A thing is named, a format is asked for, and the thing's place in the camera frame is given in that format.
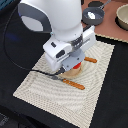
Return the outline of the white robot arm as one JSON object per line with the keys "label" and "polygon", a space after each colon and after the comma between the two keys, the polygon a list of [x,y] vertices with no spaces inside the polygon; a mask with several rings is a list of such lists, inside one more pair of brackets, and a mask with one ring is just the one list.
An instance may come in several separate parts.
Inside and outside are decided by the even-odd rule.
{"label": "white robot arm", "polygon": [[51,34],[43,49],[47,65],[56,74],[81,63],[96,42],[95,27],[82,27],[81,0],[21,0],[18,13],[30,30]]}

